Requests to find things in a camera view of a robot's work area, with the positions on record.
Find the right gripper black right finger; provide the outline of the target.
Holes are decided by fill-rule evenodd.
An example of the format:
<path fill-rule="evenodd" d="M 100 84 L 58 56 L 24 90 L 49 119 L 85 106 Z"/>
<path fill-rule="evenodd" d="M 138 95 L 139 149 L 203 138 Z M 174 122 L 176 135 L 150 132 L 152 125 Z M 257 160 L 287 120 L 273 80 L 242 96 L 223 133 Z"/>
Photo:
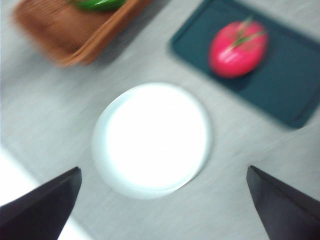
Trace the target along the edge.
<path fill-rule="evenodd" d="M 270 240 L 318 240 L 320 202 L 261 169 L 247 168 L 254 207 Z"/>

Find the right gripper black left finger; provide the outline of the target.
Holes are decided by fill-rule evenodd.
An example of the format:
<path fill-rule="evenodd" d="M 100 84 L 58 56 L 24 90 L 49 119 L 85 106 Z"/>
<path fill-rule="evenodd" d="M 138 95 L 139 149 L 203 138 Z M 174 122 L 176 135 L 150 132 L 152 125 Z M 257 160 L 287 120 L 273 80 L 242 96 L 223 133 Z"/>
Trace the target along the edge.
<path fill-rule="evenodd" d="M 57 240 L 75 206 L 82 172 L 74 167 L 0 207 L 2 240 Z"/>

